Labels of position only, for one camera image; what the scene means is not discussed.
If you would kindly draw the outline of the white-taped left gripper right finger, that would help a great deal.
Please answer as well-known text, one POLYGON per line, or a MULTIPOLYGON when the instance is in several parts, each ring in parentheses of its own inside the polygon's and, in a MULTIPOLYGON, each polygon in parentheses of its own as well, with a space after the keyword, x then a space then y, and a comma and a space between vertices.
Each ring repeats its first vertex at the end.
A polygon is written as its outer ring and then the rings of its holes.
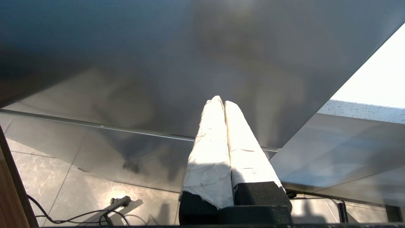
POLYGON ((291 210, 281 181, 236 103, 225 102, 225 120, 234 204, 291 210))

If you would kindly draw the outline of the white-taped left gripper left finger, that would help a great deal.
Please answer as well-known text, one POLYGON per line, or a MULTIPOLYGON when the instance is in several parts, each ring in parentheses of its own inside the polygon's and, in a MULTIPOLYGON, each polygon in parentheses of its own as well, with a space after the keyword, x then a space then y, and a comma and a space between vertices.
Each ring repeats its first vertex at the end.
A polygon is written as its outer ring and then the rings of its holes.
POLYGON ((180 225, 217 224, 219 210, 234 205, 224 104, 208 100, 188 157, 179 199, 180 225))

